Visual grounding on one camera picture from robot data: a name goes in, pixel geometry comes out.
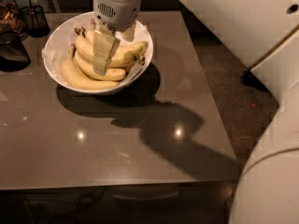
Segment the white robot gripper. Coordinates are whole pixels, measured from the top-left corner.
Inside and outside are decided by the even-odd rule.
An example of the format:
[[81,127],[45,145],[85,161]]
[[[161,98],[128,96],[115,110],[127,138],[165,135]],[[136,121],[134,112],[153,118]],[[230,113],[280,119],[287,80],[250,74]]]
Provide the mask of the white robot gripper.
[[[136,18],[141,0],[93,0],[93,13],[103,23],[121,32],[121,37],[128,42],[135,39]],[[93,68],[104,76],[115,55],[120,40],[115,32],[100,26],[93,36]]]

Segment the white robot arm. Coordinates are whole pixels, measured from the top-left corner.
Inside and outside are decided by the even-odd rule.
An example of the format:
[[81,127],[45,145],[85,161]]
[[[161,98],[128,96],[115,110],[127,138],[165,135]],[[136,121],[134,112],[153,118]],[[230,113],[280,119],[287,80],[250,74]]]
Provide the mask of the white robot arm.
[[179,0],[265,87],[278,112],[238,181],[229,224],[299,224],[299,0]]

